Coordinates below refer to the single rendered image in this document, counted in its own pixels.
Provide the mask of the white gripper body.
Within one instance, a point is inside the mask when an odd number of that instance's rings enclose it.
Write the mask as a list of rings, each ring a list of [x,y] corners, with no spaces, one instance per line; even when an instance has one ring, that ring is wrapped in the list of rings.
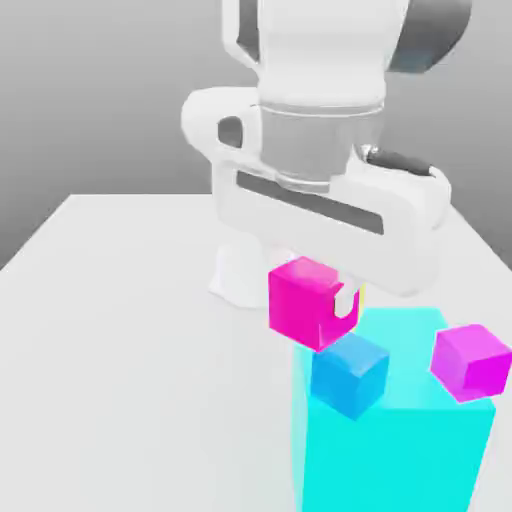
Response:
[[[212,191],[226,225],[388,293],[413,295],[435,278],[435,231],[451,201],[435,167],[416,176],[351,157],[328,194],[314,195],[223,162],[212,167]]]

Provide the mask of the small magenta cube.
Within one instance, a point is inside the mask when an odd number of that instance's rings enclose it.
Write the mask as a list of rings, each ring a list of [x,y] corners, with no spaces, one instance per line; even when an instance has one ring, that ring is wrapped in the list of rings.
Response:
[[[268,274],[269,327],[321,352],[358,323],[360,294],[351,310],[335,314],[335,297],[344,287],[338,272],[306,257],[291,260]]]

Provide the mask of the small blue cube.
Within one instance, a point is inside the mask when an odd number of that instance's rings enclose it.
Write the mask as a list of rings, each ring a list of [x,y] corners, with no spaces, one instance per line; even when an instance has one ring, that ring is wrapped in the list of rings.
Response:
[[[338,413],[357,420],[383,395],[390,354],[348,333],[312,358],[311,393]]]

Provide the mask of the small purple cube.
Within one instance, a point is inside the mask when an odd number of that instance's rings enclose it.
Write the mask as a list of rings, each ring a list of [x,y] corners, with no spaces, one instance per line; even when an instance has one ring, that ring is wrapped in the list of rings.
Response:
[[[459,403],[502,394],[511,366],[512,349],[483,325],[436,334],[430,371]]]

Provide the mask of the large cyan box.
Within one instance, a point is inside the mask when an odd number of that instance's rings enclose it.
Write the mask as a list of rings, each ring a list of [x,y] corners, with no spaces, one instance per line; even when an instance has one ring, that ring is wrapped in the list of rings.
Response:
[[[368,308],[356,334],[387,350],[383,396],[352,420],[310,394],[309,349],[292,351],[296,512],[467,512],[491,432],[488,399],[457,402],[430,373],[437,308]]]

